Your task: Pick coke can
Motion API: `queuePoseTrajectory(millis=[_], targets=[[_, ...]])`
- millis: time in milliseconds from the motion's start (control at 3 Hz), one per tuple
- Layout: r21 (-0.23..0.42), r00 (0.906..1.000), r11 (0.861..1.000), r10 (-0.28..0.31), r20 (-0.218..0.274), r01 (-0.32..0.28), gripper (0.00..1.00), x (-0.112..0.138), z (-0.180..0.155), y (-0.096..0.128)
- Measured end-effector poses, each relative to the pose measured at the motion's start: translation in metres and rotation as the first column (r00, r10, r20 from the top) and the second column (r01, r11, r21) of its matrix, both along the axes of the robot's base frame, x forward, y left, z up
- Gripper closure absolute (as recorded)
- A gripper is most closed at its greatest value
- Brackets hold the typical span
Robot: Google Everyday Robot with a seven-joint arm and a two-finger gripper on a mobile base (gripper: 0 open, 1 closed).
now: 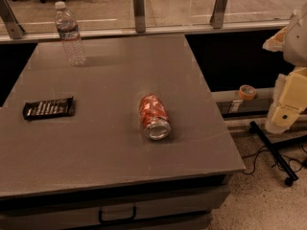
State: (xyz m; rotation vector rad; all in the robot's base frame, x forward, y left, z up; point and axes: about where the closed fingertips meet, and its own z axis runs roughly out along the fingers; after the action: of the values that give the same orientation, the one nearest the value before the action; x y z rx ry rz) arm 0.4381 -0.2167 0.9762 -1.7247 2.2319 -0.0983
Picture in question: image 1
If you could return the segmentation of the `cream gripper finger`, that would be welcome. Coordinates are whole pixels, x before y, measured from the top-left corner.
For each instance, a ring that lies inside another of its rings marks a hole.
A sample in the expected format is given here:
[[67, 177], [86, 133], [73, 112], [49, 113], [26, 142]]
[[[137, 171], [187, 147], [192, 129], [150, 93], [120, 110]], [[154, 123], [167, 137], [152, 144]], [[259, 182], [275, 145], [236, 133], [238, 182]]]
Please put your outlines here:
[[307, 108], [307, 68], [296, 67], [289, 75], [279, 74], [272, 94], [265, 129], [280, 134], [288, 130]]
[[271, 52], [282, 52], [286, 32], [287, 28], [286, 27], [282, 28], [275, 35], [267, 39], [264, 42], [262, 48]]

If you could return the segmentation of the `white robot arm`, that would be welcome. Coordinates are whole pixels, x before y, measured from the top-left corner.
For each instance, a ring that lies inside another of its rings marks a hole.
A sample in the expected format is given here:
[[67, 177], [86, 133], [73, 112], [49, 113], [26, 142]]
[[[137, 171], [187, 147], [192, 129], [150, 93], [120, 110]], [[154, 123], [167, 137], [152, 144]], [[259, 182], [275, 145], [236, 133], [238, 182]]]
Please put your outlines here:
[[288, 130], [307, 108], [307, 4], [294, 10], [290, 23], [263, 44], [267, 51], [283, 53], [295, 68], [279, 74], [272, 93], [265, 129], [280, 134]]

